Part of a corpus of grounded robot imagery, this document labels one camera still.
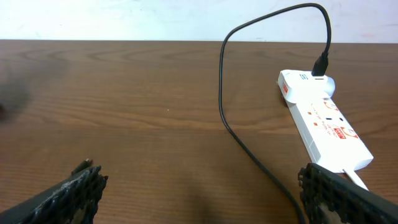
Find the wooden table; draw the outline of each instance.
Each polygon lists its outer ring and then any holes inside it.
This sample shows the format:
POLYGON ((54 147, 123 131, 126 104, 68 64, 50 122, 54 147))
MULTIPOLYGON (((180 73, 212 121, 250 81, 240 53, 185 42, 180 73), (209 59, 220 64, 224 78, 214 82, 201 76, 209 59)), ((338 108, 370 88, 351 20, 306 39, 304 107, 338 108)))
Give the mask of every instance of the wooden table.
MULTIPOLYGON (((95 223, 295 223, 293 207, 225 130, 220 42, 0 41, 0 211, 92 158, 109 175, 95 223)), ((224 110, 299 199, 310 158, 275 81, 324 44, 234 42, 224 110)), ((398 45, 332 44, 333 97, 374 155, 358 172, 398 203, 398 45)))

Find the black cord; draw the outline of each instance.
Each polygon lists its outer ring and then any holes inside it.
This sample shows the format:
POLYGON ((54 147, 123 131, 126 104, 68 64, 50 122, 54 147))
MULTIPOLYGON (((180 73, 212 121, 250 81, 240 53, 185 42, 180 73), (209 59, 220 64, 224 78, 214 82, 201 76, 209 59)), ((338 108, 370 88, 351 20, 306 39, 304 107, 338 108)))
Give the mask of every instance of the black cord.
POLYGON ((261 164, 261 162, 253 155, 253 153, 248 149, 248 147, 245 146, 245 144, 243 144, 242 140, 240 140, 240 138, 238 138, 238 136, 233 132, 233 130, 231 129, 231 127, 228 125, 228 123, 225 120, 225 116, 224 116, 224 112, 223 112, 223 59, 224 59, 224 50, 225 50, 225 45, 228 41, 228 39, 236 32, 239 31, 247 26, 250 26, 251 24, 254 24, 256 22, 262 21, 264 19, 268 19, 272 16, 276 16, 278 14, 284 13, 284 12, 288 12, 294 9, 300 9, 303 7, 315 7, 317 9, 319 9, 322 14, 323 17, 325 18, 325 22, 326 22, 326 29, 327 29, 327 42, 326 42, 326 47, 325 50, 323 51, 322 55, 325 56, 326 55, 326 59, 327 59, 327 55, 328 55, 328 51, 329 51, 329 47, 330 47, 330 42, 331 42, 331 27, 330 27, 330 20, 328 17, 328 13, 326 12, 325 8, 323 8, 321 5, 319 4, 315 4, 315 3, 306 3, 306 4, 299 4, 296 6, 291 6, 291 7, 287 7, 285 9, 281 9, 278 10, 276 12, 270 13, 268 15, 259 17, 257 19, 253 19, 252 21, 249 21, 243 25, 238 26, 237 28, 233 29, 226 37, 225 40, 223 42, 223 45, 221 47, 221 53, 220 53, 220 79, 219 79, 219 86, 218 86, 218 109, 220 110, 220 115, 221 115, 221 119, 223 120, 223 123, 226 127, 226 129, 228 130, 228 132, 232 135, 232 137, 234 137, 234 139, 238 142, 238 144, 243 148, 243 150, 248 154, 248 156, 254 161, 254 163, 257 164, 257 166, 268 175, 269 178, 271 178, 272 181, 274 181, 274 183, 281 189, 281 191, 283 191, 283 193, 286 194, 287 198, 292 202, 297 216, 298 216, 298 222, 303 224, 305 223, 305 219, 304 219, 304 215, 303 212, 300 209, 299 204, 296 202, 296 200, 293 198, 292 194, 286 189, 286 187, 279 182, 279 180, 264 166, 261 164))

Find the wood grain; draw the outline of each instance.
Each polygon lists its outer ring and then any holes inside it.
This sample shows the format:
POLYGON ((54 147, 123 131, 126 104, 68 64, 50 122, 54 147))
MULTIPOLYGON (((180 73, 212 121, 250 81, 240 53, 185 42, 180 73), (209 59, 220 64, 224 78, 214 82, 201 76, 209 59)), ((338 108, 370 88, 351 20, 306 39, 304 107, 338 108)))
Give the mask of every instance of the wood grain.
MULTIPOLYGON (((225 130, 219 42, 0 41, 0 211, 87 157, 109 175, 95 223, 295 223, 225 130)), ((310 159, 275 81, 323 44, 228 44, 224 110, 299 199, 310 159)), ((358 172, 398 203, 398 45, 332 44, 333 97, 375 159, 358 172)))

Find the extension socket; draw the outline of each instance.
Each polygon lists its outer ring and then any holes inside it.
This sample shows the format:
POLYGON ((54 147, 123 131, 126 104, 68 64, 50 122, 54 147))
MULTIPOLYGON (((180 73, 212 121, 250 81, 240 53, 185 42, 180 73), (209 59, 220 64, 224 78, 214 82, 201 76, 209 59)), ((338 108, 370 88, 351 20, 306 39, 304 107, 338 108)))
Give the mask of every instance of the extension socket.
POLYGON ((277 81, 312 162, 332 171, 366 167, 373 156, 331 100, 332 78, 283 70, 277 81))

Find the white wall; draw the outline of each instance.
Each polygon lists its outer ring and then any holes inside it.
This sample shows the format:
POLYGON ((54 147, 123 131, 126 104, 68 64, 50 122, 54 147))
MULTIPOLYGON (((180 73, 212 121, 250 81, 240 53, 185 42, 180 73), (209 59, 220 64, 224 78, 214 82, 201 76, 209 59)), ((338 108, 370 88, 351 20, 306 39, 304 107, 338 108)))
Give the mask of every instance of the white wall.
MULTIPOLYGON (((222 40, 253 18, 309 0, 1 0, 0 39, 222 40)), ((333 42, 398 42, 398 0, 317 0, 333 42)), ((233 40, 324 42, 315 9, 273 17, 233 40)))

